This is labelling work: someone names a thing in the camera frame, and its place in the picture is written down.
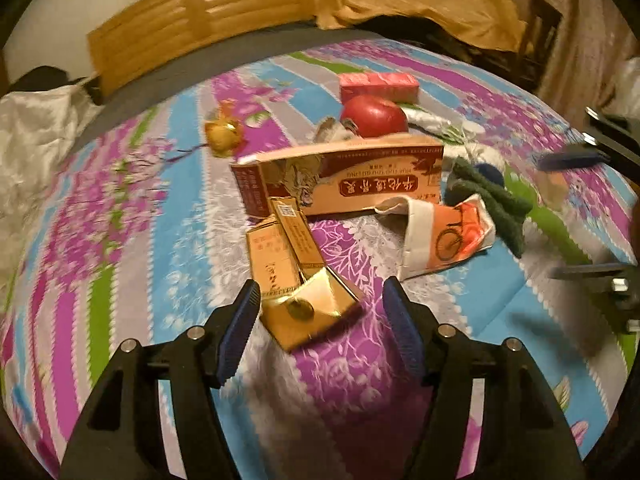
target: red box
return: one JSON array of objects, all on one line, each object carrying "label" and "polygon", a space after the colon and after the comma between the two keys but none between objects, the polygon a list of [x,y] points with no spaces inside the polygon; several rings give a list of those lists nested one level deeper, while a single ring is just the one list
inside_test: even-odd
[{"label": "red box", "polygon": [[411,74],[356,72],[340,74],[340,100],[345,104],[356,95],[370,94],[396,103],[418,102],[418,80]]}]

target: qr code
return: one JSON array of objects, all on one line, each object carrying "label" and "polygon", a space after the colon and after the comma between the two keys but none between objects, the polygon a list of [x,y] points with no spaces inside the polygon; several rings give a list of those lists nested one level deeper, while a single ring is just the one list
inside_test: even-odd
[{"label": "qr code", "polygon": [[278,209],[280,210],[280,214],[282,216],[293,216],[293,218],[296,217],[296,212],[290,205],[278,204]]}]

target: red apple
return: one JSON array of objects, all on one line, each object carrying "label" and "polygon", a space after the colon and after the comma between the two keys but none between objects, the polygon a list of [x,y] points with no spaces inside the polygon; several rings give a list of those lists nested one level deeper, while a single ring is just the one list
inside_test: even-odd
[{"label": "red apple", "polygon": [[361,137],[408,132],[406,115],[395,102],[375,95],[358,95],[344,105],[340,121]]}]

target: red label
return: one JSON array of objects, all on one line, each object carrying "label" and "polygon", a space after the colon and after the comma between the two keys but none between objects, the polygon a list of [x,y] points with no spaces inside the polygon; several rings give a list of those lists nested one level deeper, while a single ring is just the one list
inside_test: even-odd
[{"label": "red label", "polygon": [[418,177],[414,174],[346,178],[340,181],[340,194],[342,196],[411,193],[417,189]]},{"label": "red label", "polygon": [[246,213],[254,218],[269,216],[269,206],[257,164],[254,166],[235,166],[232,164],[231,170],[236,177]]}]

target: floral bedsheet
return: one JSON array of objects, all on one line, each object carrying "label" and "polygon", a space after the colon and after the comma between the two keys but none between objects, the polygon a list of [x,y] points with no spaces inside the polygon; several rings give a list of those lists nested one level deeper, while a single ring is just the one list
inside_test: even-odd
[{"label": "floral bedsheet", "polygon": [[[83,403],[120,341],[175,338],[229,303],[249,277],[244,216],[228,160],[207,150],[202,121],[233,100],[246,123],[241,155],[305,144],[339,116],[338,74],[402,71],[420,81],[420,104],[481,123],[480,142],[508,162],[506,183],[536,203],[515,259],[498,241],[465,265],[404,283],[438,320],[473,338],[524,341],[572,426],[580,453],[596,442],[633,361],[636,341],[616,336],[578,285],[547,271],[560,262],[631,259],[635,196],[610,168],[576,171],[561,212],[540,202],[532,154],[574,132],[538,99],[480,69],[389,40],[331,44],[242,66],[126,121],[69,160],[50,190],[39,231],[16,272],[1,323],[7,412],[40,461],[59,469]],[[258,322],[238,373],[213,392],[243,479],[399,478],[430,391],[407,374],[382,309],[402,237],[372,215],[312,223],[327,262],[366,294],[348,331],[285,354]],[[172,472],[184,476],[170,391],[161,385]],[[478,453],[482,384],[476,384],[460,476]]]}]

